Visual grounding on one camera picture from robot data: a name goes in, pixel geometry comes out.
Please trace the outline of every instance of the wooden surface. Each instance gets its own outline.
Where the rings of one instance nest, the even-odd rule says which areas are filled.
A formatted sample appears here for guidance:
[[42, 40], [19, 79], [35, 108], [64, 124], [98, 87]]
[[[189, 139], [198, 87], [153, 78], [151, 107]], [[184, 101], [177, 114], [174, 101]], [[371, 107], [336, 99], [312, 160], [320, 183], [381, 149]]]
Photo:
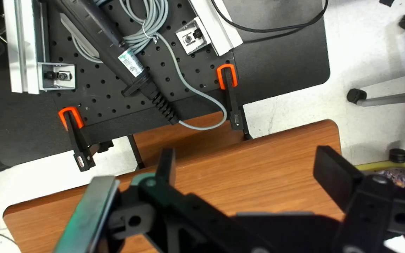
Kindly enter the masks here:
[[[216, 116], [195, 120], [204, 124]], [[241, 142], [225, 125], [212, 132], [166, 127], [136, 137], [153, 170], [166, 146], [177, 151], [175, 187], [195, 193], [227, 215], [236, 212], [313, 211], [340, 220], [343, 214], [312, 179], [315, 149], [340, 149], [333, 123]], [[130, 176], [121, 177], [126, 189]], [[76, 189], [7, 210], [4, 220], [25, 253], [52, 252], [84, 189]], [[156, 252], [142, 236], [126, 241], [122, 252]]]

